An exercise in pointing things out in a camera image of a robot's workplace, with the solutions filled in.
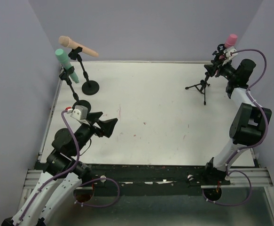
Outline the black tripod microphone stand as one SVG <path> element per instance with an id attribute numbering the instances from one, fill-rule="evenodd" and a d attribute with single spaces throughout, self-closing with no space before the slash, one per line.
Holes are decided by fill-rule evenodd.
<path id="1" fill-rule="evenodd" d="M 195 84 L 195 85 L 192 85 L 189 87 L 185 87 L 185 90 L 188 90 L 190 88 L 196 88 L 199 93 L 203 94 L 204 105 L 206 105 L 206 87 L 210 86 L 210 84 L 208 83 L 209 78 L 211 78 L 211 77 L 209 76 L 209 74 L 206 71 L 204 80 L 200 80 L 200 82 L 198 84 Z"/>

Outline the teal toy microphone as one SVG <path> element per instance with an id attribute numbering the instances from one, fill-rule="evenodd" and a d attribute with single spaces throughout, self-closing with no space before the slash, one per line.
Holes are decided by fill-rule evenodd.
<path id="1" fill-rule="evenodd" d="M 70 63 L 70 58 L 68 57 L 66 52 L 63 49 L 59 48 L 55 51 L 55 56 L 60 64 L 64 67 L 64 69 L 70 72 L 69 70 L 72 67 L 72 64 Z M 69 76 L 73 82 L 75 82 L 76 84 L 79 83 L 79 78 L 75 71 L 73 71 L 73 73 L 69 73 Z"/>

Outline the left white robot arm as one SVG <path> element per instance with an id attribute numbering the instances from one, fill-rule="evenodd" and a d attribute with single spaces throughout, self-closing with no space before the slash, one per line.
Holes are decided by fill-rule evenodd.
<path id="1" fill-rule="evenodd" d="M 46 226 L 54 212 L 77 187 L 92 184 L 91 168 L 80 162 L 80 150 L 91 137 L 110 137 L 117 118 L 101 121 L 102 112 L 88 113 L 78 105 L 61 112 L 65 128 L 58 130 L 54 148 L 39 180 L 20 210 L 2 222 L 4 226 Z"/>

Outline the pink toy microphone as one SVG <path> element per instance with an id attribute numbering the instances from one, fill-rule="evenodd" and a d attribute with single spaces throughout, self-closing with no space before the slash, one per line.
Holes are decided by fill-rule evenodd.
<path id="1" fill-rule="evenodd" d="M 224 53 L 224 50 L 231 47 L 231 46 L 235 46 L 236 42 L 237 42 L 237 38 L 238 36 L 236 34 L 230 34 L 229 37 L 227 38 L 227 40 L 225 41 L 225 43 L 223 44 L 219 44 L 218 47 L 217 47 L 217 51 L 223 51 Z M 215 77 L 219 77 L 220 76 L 220 70 L 222 68 L 223 65 L 223 61 L 222 61 L 222 64 L 219 65 L 218 67 L 218 71 L 217 71 L 217 74 L 215 75 Z"/>

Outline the beige toy microphone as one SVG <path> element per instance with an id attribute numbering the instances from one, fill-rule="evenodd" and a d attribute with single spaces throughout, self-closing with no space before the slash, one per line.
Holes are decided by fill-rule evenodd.
<path id="1" fill-rule="evenodd" d="M 59 41 L 59 44 L 62 45 L 63 47 L 65 47 L 65 48 L 76 49 L 77 47 L 81 47 L 83 53 L 85 53 L 89 56 L 92 56 L 92 57 L 98 57 L 99 56 L 99 54 L 96 51 L 94 51 L 94 50 L 92 50 L 92 49 L 90 49 L 90 48 L 88 48 L 88 47 L 86 47 L 82 44 L 79 44 L 79 43 L 73 41 L 68 36 L 60 36 L 58 41 Z"/>

